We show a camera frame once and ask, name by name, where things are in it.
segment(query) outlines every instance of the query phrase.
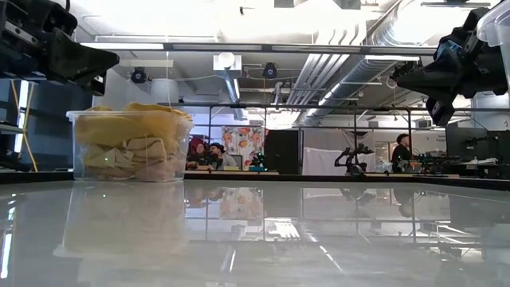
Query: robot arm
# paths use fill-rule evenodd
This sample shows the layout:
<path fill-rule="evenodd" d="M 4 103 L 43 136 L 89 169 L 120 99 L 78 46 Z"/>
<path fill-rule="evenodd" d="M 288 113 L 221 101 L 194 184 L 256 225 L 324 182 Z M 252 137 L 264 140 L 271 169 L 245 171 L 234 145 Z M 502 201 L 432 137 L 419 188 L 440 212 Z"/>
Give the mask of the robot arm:
<path fill-rule="evenodd" d="M 74 42 L 76 27 L 76 18 L 50 0 L 0 0 L 0 77 L 72 82 L 102 96 L 119 56 Z"/>
<path fill-rule="evenodd" d="M 426 94 L 433 122 L 445 126 L 455 113 L 457 95 L 473 98 L 477 92 L 508 90 L 500 47 L 489 47 L 477 38 L 477 23 L 489 9 L 472 10 L 462 27 L 439 41 L 434 62 L 396 75 L 397 85 Z"/>

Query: woman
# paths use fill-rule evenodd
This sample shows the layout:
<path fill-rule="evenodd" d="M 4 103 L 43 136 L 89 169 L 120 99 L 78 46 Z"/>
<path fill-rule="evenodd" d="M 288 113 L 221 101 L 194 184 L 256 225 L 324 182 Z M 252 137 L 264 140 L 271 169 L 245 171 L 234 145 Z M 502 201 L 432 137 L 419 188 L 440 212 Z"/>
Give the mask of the woman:
<path fill-rule="evenodd" d="M 208 153 L 206 151 L 206 147 L 204 147 L 204 144 L 197 144 L 195 151 L 195 153 L 188 155 L 186 160 L 186 167 L 197 168 L 198 166 L 209 165 Z"/>

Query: plastic storage container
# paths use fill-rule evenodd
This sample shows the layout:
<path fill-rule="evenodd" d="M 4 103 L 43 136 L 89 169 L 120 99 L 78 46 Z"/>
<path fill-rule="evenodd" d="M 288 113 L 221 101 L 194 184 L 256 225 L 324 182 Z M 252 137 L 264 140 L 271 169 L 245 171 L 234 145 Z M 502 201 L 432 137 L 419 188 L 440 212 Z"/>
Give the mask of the plastic storage container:
<path fill-rule="evenodd" d="M 478 21 L 477 37 L 491 47 L 501 46 L 501 56 L 510 86 L 510 0 L 492 8 Z"/>
<path fill-rule="evenodd" d="M 180 111 L 68 112 L 74 178 L 182 179 L 191 123 Z"/>

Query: metal frame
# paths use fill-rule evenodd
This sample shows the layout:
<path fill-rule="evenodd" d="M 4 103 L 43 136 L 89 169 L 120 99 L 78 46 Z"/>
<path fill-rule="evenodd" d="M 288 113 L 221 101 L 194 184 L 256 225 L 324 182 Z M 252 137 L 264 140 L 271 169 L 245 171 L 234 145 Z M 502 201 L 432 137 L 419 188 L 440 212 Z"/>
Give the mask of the metal frame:
<path fill-rule="evenodd" d="M 81 43 L 111 44 L 111 42 Z M 144 49 L 129 47 L 132 42 L 117 42 L 126 44 L 126 48 L 109 49 L 111 51 L 149 51 L 149 52 L 231 52 L 231 53 L 306 53 L 306 54 L 344 54 L 344 55 L 392 55 L 392 56 L 430 56 L 436 52 L 436 47 L 385 47 L 372 45 L 309 45 L 309 44 L 264 44 L 264 43 L 203 43 L 203 42 L 151 42 L 160 44 L 161 49 Z"/>
<path fill-rule="evenodd" d="M 196 124 L 195 127 L 208 127 L 209 134 L 207 135 L 209 137 L 209 144 L 211 139 L 211 128 L 216 127 L 238 127 L 238 128 L 264 128 L 264 139 L 265 139 L 265 133 L 266 133 L 266 124 L 267 123 L 267 113 L 268 108 L 272 109 L 309 109 L 309 108 L 317 108 L 317 109 L 335 109 L 335 110 L 344 110 L 344 111 L 353 111 L 352 114 L 346 115 L 346 116 L 352 116 L 352 120 L 354 122 L 353 127 L 345 127 L 345 126 L 295 126 L 294 128 L 298 131 L 298 151 L 299 151 L 299 165 L 300 165 L 300 173 L 303 167 L 303 153 L 304 153 L 304 130 L 305 129 L 344 129 L 348 131 L 354 132 L 354 143 L 355 146 L 358 146 L 358 131 L 374 131 L 374 130 L 402 130 L 407 131 L 409 137 L 410 137 L 410 150 L 413 150 L 413 140 L 412 140 L 412 131 L 430 131 L 430 128 L 413 128 L 412 127 L 412 112 L 413 111 L 427 111 L 426 108 L 413 108 L 413 107 L 357 107 L 357 106 L 326 106 L 326 105 L 300 105 L 300 104 L 217 104 L 217 103 L 193 103 L 193 104 L 186 104 L 186 103 L 176 103 L 173 104 L 174 107 L 202 107 L 202 108 L 209 108 L 209 123 L 208 124 Z M 232 124 L 212 124 L 213 119 L 213 113 L 212 110 L 214 107 L 219 108 L 263 108 L 264 109 L 264 126 L 257 126 L 257 125 L 232 125 Z M 361 114 L 367 114 L 367 111 L 374 111 L 374 112 L 392 112 L 392 111 L 406 111 L 407 112 L 407 118 L 401 114 L 401 116 L 404 118 L 404 120 L 407 121 L 408 125 L 407 128 L 388 128 L 388 127 L 377 127 L 377 128 L 370 128 L 370 127 L 358 127 L 357 124 L 357 111 L 360 110 Z M 458 108 L 456 109 L 456 112 L 510 112 L 510 108 Z"/>

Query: person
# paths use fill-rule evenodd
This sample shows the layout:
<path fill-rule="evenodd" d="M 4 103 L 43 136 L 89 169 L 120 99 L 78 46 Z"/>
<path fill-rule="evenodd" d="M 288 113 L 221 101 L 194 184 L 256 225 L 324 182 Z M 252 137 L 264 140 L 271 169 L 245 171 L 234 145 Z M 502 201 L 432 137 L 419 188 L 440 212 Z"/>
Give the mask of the person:
<path fill-rule="evenodd" d="M 209 165 L 209 158 L 203 143 L 197 144 L 195 153 L 189 154 L 186 159 L 186 167 L 197 168 L 198 166 Z"/>
<path fill-rule="evenodd" d="M 210 153 L 213 156 L 213 167 L 216 170 L 221 170 L 223 167 L 236 167 L 236 160 L 232 156 L 225 153 L 225 147 L 219 143 L 212 143 L 210 145 Z"/>
<path fill-rule="evenodd" d="M 409 151 L 409 135 L 401 134 L 397 137 L 398 146 L 393 150 L 391 162 L 393 163 L 393 172 L 402 172 L 398 168 L 398 162 L 401 160 L 411 160 L 411 152 Z"/>

